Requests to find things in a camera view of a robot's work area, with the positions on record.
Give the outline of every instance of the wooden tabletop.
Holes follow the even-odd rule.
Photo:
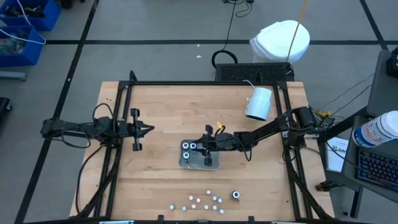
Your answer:
[[[117,86],[117,82],[104,82],[98,103],[107,103],[113,108]],[[292,108],[308,105],[303,83],[290,82],[288,87]],[[165,220],[247,220],[248,216],[258,221],[294,220],[280,134],[259,142],[253,149],[251,162],[242,152],[222,152],[220,168],[216,171],[186,170],[178,164],[180,141],[200,138],[206,124],[216,129],[219,121],[228,133],[252,131],[265,125],[266,121],[252,121],[244,115],[246,98],[252,92],[249,85],[134,86],[130,107],[140,109],[139,119],[155,129],[141,139],[143,150],[140,152],[132,151],[133,138],[124,140],[112,219],[156,220],[158,215],[164,215]],[[283,94],[280,94],[284,109]],[[271,103],[269,121],[277,117],[274,96]],[[106,107],[100,107],[96,117],[108,116],[108,113]],[[307,140],[307,145],[318,150],[315,140]],[[85,159],[97,147],[98,143],[88,148]],[[83,171],[80,208],[98,188],[104,152],[103,149],[95,155]],[[329,193],[315,190],[315,185],[325,180],[319,154],[302,149],[302,160],[309,191],[325,211],[334,216]],[[221,197],[223,202],[214,203],[206,190]],[[238,202],[229,197],[233,190],[241,193]],[[298,187],[297,190],[304,217],[302,196]],[[191,209],[190,195],[201,198],[200,203],[195,203],[195,210]],[[101,214],[107,199],[106,192]],[[175,210],[169,210],[171,204]],[[204,205],[210,208],[217,205],[224,214],[204,210]],[[186,212],[182,211],[183,206],[188,208]]]

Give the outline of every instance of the black metal frame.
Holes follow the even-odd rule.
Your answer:
[[[277,114],[281,115],[282,114],[282,105],[280,102],[280,96],[279,96],[279,88],[282,89],[282,92],[284,94],[284,100],[285,100],[285,106],[287,110],[291,109],[291,105],[290,105],[290,99],[289,99],[289,93],[287,91],[287,84],[286,82],[262,82],[262,83],[254,83],[260,86],[270,86],[272,87],[273,91],[274,91],[274,95],[275,95],[275,102],[276,102],[276,109],[277,109]],[[128,114],[128,108],[130,107],[129,102],[131,99],[131,93],[132,93],[132,88],[133,86],[136,85],[247,85],[247,83],[243,83],[243,82],[146,82],[146,81],[137,81],[134,73],[130,73],[130,79],[129,81],[120,81],[119,85],[118,85],[118,92],[116,94],[116,101],[115,101],[115,106],[114,106],[114,115],[117,117],[117,115],[120,112],[120,106],[121,106],[121,98],[122,98],[122,94],[123,91],[126,90],[127,91],[127,95],[126,95],[126,99],[124,101],[124,109],[123,109],[123,119],[127,119],[127,114]],[[286,141],[282,141],[283,145],[284,145],[284,150],[285,152],[285,159],[287,161],[289,161],[291,159],[290,157],[290,153],[289,153],[289,146],[286,144]],[[114,159],[114,165],[117,165],[117,169],[116,169],[116,173],[113,173],[113,177],[111,178],[110,181],[110,188],[109,188],[109,197],[108,197],[108,201],[106,204],[106,213],[105,216],[100,216],[100,210],[101,210],[101,206],[102,206],[102,194],[103,192],[96,192],[95,195],[97,194],[101,194],[101,197],[99,198],[98,202],[95,204],[94,207],[91,207],[90,211],[87,210],[86,211],[86,215],[84,217],[73,217],[70,218],[68,220],[53,220],[53,221],[49,221],[49,222],[39,222],[39,223],[81,223],[81,222],[87,222],[87,223],[95,223],[98,222],[99,220],[102,221],[109,221],[111,219],[111,213],[112,213],[112,208],[113,208],[113,202],[114,202],[114,194],[115,194],[115,190],[116,190],[116,181],[117,181],[117,176],[118,176],[118,169],[119,169],[119,163],[120,163],[120,158],[121,158],[121,150],[122,150],[122,144],[120,147],[110,147],[108,146],[106,148],[106,152],[105,152],[105,156],[104,156],[104,163],[103,163],[103,168],[101,171],[101,178],[99,181],[99,185],[103,185],[107,179],[107,177],[109,177],[110,174],[108,174],[108,169],[109,169],[109,162],[111,159],[111,151],[112,150],[116,150],[116,154],[115,154],[115,159]],[[302,160],[301,160],[301,156],[300,156],[300,151],[295,151],[294,153],[296,153],[296,157],[297,157],[297,169],[298,169],[298,173],[300,176],[300,180],[302,181],[302,184],[305,188],[307,188],[307,185],[305,183],[305,176],[304,176],[304,170],[303,170],[303,164],[302,164]],[[36,167],[39,166],[41,163],[44,163],[44,158],[42,159],[38,159]],[[39,178],[39,175],[41,173],[41,169],[39,171],[39,173],[37,174],[37,176],[35,178]],[[296,186],[295,186],[295,182],[293,180],[293,178],[291,178],[291,176],[288,176],[289,178],[289,187],[290,187],[290,194],[291,194],[291,198],[292,198],[292,206],[293,206],[293,211],[294,211],[294,217],[296,220],[300,220],[303,217],[301,217],[300,215],[300,206],[299,206],[299,200],[297,197],[297,191],[296,191]],[[28,198],[28,200],[24,200],[24,202],[22,202],[23,204],[20,207],[19,210],[19,215],[22,216],[23,218],[26,215],[27,209],[29,207],[30,204],[30,200],[33,196],[33,192],[27,190],[27,192],[25,193],[25,198]],[[304,205],[305,205],[305,210],[306,210],[306,218],[309,218],[310,220],[313,218],[312,217],[312,209],[310,207],[310,204],[307,200],[306,197],[303,197],[304,200]],[[88,217],[88,215],[90,214],[90,212],[94,210],[93,212],[93,217]],[[254,223],[254,217],[248,217],[250,220],[253,221]],[[158,220],[152,220],[152,221],[142,221],[142,223],[154,223],[157,222]]]

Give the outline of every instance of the yellow cable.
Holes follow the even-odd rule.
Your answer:
[[[301,24],[301,20],[302,20],[303,17],[304,17],[305,9],[307,8],[307,3],[308,3],[308,0],[305,0],[305,2],[304,2],[304,7],[303,7],[303,9],[301,10],[300,18],[298,19],[298,23],[297,23],[296,30],[294,31],[292,43],[290,44],[290,47],[289,47],[289,53],[287,54],[286,62],[289,62],[290,51],[292,50],[293,42],[294,42],[294,39],[296,38],[296,33],[297,33],[297,30],[299,29],[299,26],[300,26],[300,24]]]

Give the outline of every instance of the blue storage bin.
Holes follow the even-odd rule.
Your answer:
[[[4,32],[11,34],[20,34],[26,32],[29,34],[28,40],[43,42],[43,38],[32,26],[14,26],[0,27]],[[0,32],[0,39],[12,38]],[[43,49],[42,44],[26,42],[23,51],[19,54],[0,54],[0,67],[35,65]]]
[[[55,2],[55,0],[19,0],[19,2],[24,5],[24,2],[34,2],[35,4],[44,6],[44,18],[33,18],[27,17],[29,22],[36,28],[36,30],[52,30],[61,13],[61,8]],[[7,6],[14,6],[18,9],[19,6],[16,0],[6,0],[4,4],[0,7],[0,15],[5,15]],[[25,21],[25,17],[12,17],[12,16],[0,16],[7,26],[23,26],[28,25]]]

